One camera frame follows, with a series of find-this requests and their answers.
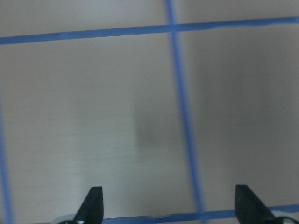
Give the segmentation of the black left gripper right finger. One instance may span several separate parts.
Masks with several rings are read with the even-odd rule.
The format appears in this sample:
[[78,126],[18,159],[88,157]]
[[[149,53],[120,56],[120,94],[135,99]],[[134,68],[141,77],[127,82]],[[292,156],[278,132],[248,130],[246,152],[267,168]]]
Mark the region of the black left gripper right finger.
[[235,186],[235,217],[240,224],[265,224],[276,217],[247,186]]

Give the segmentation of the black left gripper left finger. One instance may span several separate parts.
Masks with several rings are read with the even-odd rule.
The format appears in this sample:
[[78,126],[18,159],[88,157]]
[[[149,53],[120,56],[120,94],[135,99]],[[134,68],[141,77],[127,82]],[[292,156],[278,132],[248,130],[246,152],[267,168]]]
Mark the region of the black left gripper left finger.
[[103,222],[103,189],[101,186],[90,188],[73,222],[75,224],[101,224]]

